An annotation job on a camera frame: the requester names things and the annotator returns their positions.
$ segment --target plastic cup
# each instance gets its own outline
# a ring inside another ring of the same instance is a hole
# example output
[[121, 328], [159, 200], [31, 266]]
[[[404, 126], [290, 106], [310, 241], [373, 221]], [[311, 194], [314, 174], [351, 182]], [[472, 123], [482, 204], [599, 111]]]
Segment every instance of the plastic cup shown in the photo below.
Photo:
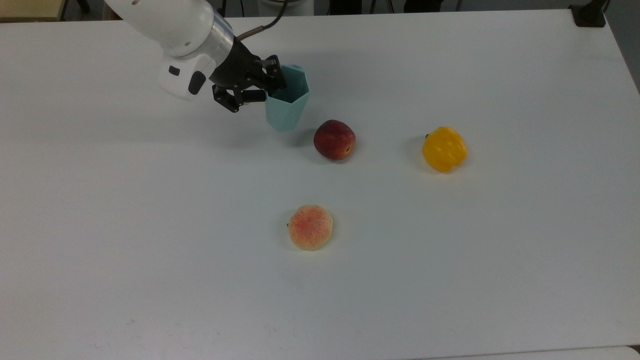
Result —
[[280, 68], [287, 82], [287, 88], [274, 91], [273, 96], [267, 95], [264, 107], [267, 122], [278, 132], [296, 128], [311, 94], [307, 75], [301, 67], [282, 65]]

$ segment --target white table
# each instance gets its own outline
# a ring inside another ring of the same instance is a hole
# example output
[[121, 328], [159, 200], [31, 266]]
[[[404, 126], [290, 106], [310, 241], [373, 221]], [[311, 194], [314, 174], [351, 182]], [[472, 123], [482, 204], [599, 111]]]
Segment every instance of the white table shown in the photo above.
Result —
[[640, 355], [628, 347], [583, 348], [517, 354], [448, 357], [448, 360], [639, 360]]
[[[241, 33], [267, 19], [232, 19]], [[0, 24], [0, 357], [414, 359], [640, 342], [640, 97], [568, 10], [282, 19], [298, 129], [156, 85], [123, 22]], [[310, 139], [341, 119], [343, 164]], [[470, 156], [436, 174], [424, 135]], [[285, 224], [316, 203], [332, 242]]]

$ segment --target red apple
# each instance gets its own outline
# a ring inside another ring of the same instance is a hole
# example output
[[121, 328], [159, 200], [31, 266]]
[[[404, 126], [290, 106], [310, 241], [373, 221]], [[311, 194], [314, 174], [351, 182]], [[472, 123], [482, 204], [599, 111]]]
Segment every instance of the red apple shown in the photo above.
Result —
[[347, 124], [338, 120], [327, 120], [314, 135], [314, 146], [320, 154], [331, 160], [343, 160], [356, 145], [356, 134]]

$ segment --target table leg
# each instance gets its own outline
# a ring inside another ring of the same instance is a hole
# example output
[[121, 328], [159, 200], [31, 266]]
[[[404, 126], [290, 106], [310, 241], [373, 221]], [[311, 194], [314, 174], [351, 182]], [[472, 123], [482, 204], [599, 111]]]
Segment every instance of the table leg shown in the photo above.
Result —
[[80, 9], [82, 9], [83, 13], [88, 13], [91, 10], [89, 3], [87, 3], [86, 0], [78, 0], [78, 5], [80, 5]]

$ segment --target plastic fruit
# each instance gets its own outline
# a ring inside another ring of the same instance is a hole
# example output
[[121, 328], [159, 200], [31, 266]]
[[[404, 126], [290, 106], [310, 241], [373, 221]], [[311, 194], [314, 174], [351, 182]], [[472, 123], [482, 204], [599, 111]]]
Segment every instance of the plastic fruit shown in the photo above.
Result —
[[453, 127], [439, 127], [424, 139], [422, 155], [434, 169], [450, 172], [467, 157], [467, 146]]
[[338, 120], [327, 120], [314, 135], [316, 150], [331, 160], [345, 159], [355, 145], [356, 134], [347, 124]]
[[303, 250], [317, 250], [329, 241], [333, 219], [321, 206], [304, 205], [293, 214], [287, 226], [293, 244]]

